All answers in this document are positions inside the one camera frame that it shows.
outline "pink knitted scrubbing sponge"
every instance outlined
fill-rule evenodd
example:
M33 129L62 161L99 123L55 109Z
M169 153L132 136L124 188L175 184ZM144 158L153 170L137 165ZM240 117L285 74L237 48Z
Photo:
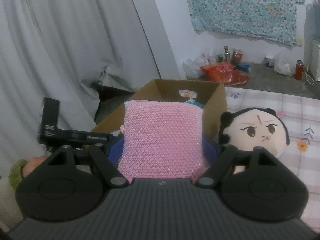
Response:
M186 103L126 102L119 171L129 182L133 178L191 178L195 182L205 170L202 112Z

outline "plaid bed sheet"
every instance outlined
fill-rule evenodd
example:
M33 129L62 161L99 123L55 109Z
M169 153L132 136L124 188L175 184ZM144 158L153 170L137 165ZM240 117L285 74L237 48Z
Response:
M320 100L242 88L225 91L228 111L271 108L287 126L290 145L279 160L306 184L309 200L301 219L320 232Z

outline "brown cardboard box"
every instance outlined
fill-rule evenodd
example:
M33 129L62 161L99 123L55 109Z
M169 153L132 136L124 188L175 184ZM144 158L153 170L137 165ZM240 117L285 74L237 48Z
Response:
M197 93L195 101L205 105L203 113L203 132L214 138L220 127L220 116L227 110L227 101L224 86L221 83L190 80L150 81L137 91L130 99L144 99L153 101L185 102L187 98L179 94L179 90L191 90ZM122 104L92 131L111 133L119 130L124 123L124 105Z

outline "plush doll head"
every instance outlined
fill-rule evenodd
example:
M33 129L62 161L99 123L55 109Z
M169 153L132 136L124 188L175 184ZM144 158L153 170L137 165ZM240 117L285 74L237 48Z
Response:
M290 139L286 126L274 110L247 108L233 114L222 114L219 144L225 143L243 151L252 151L255 146L262 146L274 156L280 157Z

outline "person's hand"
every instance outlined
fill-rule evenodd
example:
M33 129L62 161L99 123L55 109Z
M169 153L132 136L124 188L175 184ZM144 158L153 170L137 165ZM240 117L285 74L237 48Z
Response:
M27 162L26 165L22 168L22 177L25 178L28 176L31 172L34 171L36 167L38 167L42 162L44 162L47 158L44 156L41 157L34 157L31 160Z

